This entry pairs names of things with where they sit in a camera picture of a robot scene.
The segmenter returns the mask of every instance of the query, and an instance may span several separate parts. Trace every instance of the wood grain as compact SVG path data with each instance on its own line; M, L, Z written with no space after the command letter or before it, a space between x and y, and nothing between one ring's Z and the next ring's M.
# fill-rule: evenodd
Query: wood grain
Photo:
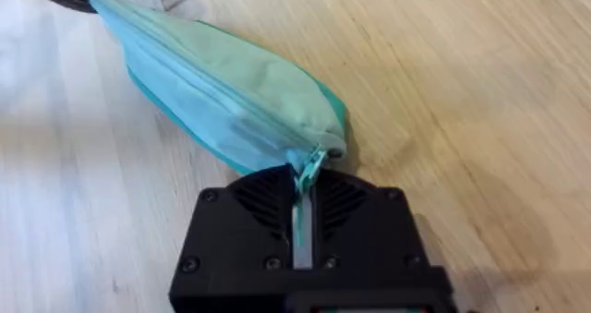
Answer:
M589 311L591 0L190 3L343 98L344 168L407 192L462 310ZM235 174L133 87L97 17L0 15L0 310L170 312L195 198Z

